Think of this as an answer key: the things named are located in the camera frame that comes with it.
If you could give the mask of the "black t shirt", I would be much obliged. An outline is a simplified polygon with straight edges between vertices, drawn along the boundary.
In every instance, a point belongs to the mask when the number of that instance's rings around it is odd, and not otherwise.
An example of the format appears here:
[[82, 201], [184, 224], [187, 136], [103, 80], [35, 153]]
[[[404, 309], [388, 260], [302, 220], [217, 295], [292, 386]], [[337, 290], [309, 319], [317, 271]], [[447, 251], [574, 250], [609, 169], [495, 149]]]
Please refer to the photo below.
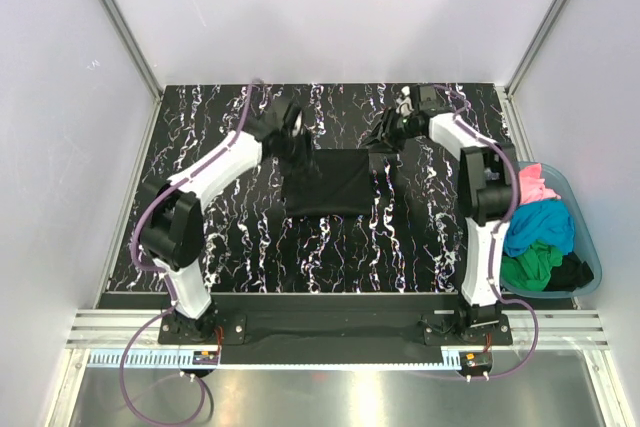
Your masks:
[[369, 152], [320, 149], [312, 165], [283, 173], [282, 200], [288, 217], [368, 216], [374, 204]]
[[587, 286], [594, 280], [594, 273], [586, 261], [575, 252], [562, 258], [559, 266], [553, 267], [545, 292], [573, 292]]

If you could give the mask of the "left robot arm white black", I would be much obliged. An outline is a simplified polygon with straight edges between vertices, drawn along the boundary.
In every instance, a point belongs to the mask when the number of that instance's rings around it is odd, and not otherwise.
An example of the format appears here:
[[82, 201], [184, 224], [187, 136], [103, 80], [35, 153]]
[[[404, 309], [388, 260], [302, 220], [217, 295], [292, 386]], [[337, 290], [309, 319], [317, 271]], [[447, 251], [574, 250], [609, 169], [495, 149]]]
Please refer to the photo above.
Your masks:
[[226, 187], [275, 158], [287, 173], [313, 166], [311, 134], [303, 108], [275, 99], [257, 117], [242, 109], [238, 126], [185, 170], [144, 184], [153, 195], [134, 228], [130, 255], [136, 268], [156, 273], [170, 296], [171, 313], [195, 341], [216, 336], [214, 301], [199, 258], [205, 249], [204, 216]]

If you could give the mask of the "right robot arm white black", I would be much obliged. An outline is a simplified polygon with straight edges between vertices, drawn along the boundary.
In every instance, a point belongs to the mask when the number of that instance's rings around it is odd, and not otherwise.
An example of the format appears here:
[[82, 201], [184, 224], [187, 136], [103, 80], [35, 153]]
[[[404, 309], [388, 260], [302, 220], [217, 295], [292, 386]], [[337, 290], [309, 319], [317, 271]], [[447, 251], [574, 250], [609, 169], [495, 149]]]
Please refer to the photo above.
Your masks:
[[376, 153], [398, 153], [408, 140], [425, 137], [459, 162], [457, 199], [467, 225], [466, 270], [459, 307], [441, 335], [485, 343], [500, 329], [501, 251], [520, 201], [515, 148], [472, 128], [462, 109], [446, 105], [445, 92], [438, 84], [402, 87], [364, 145]]

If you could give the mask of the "pink t shirt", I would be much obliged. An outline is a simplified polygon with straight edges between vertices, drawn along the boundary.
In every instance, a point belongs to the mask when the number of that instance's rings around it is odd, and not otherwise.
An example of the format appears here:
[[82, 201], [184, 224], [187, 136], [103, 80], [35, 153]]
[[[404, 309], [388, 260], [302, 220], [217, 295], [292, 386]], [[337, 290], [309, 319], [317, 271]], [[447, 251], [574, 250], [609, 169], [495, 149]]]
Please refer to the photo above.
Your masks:
[[545, 200], [560, 200], [561, 196], [546, 186], [542, 177], [542, 165], [534, 163], [519, 171], [520, 204], [526, 205]]

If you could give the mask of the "blue t shirt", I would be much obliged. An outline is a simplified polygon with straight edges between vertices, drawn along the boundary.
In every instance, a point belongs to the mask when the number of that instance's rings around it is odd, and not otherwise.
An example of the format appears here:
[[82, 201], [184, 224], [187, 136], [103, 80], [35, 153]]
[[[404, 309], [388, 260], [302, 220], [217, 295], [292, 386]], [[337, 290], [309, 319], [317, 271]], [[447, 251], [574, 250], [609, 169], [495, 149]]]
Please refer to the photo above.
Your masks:
[[562, 254], [574, 249], [575, 223], [565, 203], [548, 199], [519, 206], [511, 217], [503, 252], [510, 257], [525, 253], [535, 242], [554, 246]]

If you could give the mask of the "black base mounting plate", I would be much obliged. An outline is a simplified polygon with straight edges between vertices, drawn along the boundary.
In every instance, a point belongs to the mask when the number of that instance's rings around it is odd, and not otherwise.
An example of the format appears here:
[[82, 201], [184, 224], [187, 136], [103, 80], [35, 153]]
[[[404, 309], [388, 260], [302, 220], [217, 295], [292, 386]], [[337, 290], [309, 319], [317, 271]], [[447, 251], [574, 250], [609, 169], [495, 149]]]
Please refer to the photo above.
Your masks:
[[165, 317], [166, 345], [222, 343], [227, 365], [425, 365], [443, 347], [513, 343], [500, 307], [467, 308], [456, 294], [215, 294], [198, 320]]

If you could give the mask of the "green t shirt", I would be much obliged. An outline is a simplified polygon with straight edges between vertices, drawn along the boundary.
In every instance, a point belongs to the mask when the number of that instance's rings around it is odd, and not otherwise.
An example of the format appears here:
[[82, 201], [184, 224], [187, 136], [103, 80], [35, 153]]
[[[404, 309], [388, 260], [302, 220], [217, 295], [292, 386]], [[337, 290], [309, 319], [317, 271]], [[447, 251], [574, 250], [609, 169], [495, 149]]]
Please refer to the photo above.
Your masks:
[[542, 292], [552, 271], [560, 267], [565, 254], [556, 246], [536, 241], [520, 254], [503, 252], [500, 280], [524, 291]]

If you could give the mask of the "teal plastic laundry basket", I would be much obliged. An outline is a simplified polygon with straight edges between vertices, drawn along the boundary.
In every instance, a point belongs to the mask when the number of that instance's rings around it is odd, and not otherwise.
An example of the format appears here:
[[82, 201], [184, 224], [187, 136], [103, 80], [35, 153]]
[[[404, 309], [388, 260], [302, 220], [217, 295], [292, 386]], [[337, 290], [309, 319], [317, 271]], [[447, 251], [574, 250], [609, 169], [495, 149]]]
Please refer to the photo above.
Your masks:
[[[520, 169], [531, 164], [534, 163], [522, 162], [520, 164]], [[582, 211], [567, 179], [557, 169], [544, 163], [540, 164], [542, 165], [542, 177], [546, 181], [546, 186], [552, 188], [561, 196], [560, 200], [565, 203], [574, 219], [575, 241], [574, 249], [572, 252], [575, 252], [583, 261], [586, 261], [589, 264], [594, 273], [594, 280], [587, 286], [576, 289], [573, 292], [545, 292], [544, 290], [542, 292], [533, 292], [520, 290], [510, 286], [509, 284], [503, 284], [502, 282], [501, 284], [504, 289], [514, 294], [528, 298], [564, 299], [589, 295], [600, 286], [603, 277], [603, 269], [595, 246], [593, 244], [592, 237], [590, 235]]]

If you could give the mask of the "black t shirt in basket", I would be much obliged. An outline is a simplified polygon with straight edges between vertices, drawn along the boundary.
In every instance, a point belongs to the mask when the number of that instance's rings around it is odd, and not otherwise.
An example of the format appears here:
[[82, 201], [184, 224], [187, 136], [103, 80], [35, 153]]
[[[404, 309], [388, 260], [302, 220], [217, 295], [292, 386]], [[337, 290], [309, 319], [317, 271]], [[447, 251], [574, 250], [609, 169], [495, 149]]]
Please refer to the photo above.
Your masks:
[[573, 292], [587, 286], [594, 280], [594, 273], [586, 261], [575, 252], [562, 258], [559, 266], [553, 267], [545, 292]]

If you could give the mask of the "right aluminium frame post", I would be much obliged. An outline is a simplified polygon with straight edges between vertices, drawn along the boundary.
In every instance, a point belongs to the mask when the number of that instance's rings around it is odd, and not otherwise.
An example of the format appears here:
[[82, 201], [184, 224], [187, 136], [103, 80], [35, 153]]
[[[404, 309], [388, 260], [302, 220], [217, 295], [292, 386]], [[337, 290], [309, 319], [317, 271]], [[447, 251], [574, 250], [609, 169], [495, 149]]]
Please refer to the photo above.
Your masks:
[[513, 97], [517, 92], [569, 2], [570, 0], [551, 1], [521, 60], [504, 86], [508, 98]]

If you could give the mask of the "aluminium frame post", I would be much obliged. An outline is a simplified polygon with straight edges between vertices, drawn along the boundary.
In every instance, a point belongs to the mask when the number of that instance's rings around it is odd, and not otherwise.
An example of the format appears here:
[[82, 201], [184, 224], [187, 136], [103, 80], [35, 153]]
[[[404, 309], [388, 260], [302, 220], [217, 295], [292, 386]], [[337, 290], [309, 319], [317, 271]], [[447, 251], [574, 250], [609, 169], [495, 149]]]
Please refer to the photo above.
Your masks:
[[551, 1], [521, 60], [504, 86], [508, 98], [513, 97], [517, 92], [569, 2], [570, 0]]
[[146, 60], [117, 0], [99, 0], [99, 2], [148, 92], [155, 101], [159, 101], [164, 88]]

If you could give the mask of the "left aluminium frame post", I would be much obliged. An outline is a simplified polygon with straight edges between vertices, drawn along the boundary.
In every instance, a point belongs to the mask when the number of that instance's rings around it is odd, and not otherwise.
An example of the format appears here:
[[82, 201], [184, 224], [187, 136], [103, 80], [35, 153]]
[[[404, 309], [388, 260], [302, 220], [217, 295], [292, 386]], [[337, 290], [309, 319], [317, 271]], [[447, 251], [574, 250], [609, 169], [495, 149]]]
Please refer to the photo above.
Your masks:
[[159, 101], [164, 88], [146, 60], [117, 0], [99, 0], [99, 2], [148, 92], [155, 101]]

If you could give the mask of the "aluminium rail profile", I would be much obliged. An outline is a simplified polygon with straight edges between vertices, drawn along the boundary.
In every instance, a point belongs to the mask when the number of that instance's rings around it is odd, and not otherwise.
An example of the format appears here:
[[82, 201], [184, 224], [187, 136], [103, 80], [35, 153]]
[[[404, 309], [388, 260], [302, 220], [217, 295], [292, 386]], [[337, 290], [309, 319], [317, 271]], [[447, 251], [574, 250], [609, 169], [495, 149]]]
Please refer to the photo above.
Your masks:
[[373, 339], [421, 342], [447, 349], [468, 346], [481, 348], [526, 349], [536, 345], [541, 350], [603, 350], [608, 342], [599, 316], [593, 311], [543, 310], [535, 316], [525, 311], [508, 311], [500, 320], [500, 329], [485, 343], [464, 342], [457, 335], [441, 335], [445, 323], [453, 318], [450, 311], [431, 314], [395, 312], [247, 312], [216, 314], [220, 332], [205, 341], [195, 341], [187, 328], [173, 314], [157, 319], [152, 311], [79, 312], [72, 324], [66, 344], [70, 348], [122, 347], [133, 334], [139, 342], [152, 345], [210, 345], [221, 340], [240, 346], [262, 339]]

